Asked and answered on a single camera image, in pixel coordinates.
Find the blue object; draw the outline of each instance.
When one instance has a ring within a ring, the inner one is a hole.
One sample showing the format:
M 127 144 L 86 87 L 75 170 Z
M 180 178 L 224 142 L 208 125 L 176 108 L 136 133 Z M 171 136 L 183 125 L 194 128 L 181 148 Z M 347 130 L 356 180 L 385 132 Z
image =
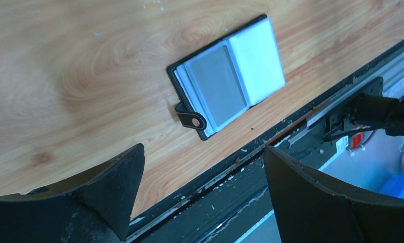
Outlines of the blue object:
M 404 171 L 400 175 L 391 176 L 379 193 L 404 199 Z

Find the wooden surface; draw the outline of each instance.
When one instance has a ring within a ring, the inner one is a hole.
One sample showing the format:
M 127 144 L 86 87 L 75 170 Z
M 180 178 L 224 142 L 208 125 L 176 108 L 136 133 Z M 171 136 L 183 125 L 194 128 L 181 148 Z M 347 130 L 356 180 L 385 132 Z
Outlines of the wooden surface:
M 262 13 L 287 85 L 203 142 L 165 68 Z M 2 0 L 0 195 L 143 143 L 137 215 L 403 38 L 404 0 Z

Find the wood grain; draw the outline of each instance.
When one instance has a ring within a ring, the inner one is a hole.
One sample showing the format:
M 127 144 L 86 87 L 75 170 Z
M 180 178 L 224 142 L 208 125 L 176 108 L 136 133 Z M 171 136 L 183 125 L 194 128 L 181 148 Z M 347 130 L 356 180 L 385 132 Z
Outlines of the wood grain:
M 287 85 L 203 142 L 165 68 L 262 13 Z M 403 38 L 404 0 L 2 0 L 0 195 L 141 142 L 138 215 Z

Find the wallet strap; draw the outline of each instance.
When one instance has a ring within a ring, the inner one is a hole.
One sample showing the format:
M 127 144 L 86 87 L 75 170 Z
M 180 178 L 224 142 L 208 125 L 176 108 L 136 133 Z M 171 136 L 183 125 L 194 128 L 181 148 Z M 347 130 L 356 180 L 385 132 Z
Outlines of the wallet strap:
M 207 128 L 207 120 L 199 113 L 188 111 L 183 103 L 175 106 L 175 111 L 178 114 L 181 124 L 187 128 L 204 130 Z

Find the wallet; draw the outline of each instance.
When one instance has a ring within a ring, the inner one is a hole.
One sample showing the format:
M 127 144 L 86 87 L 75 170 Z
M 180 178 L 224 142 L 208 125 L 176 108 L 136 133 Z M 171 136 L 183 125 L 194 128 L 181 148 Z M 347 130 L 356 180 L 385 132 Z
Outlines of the wallet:
M 202 140 L 286 85 L 272 24 L 261 15 L 167 67 L 175 111 Z

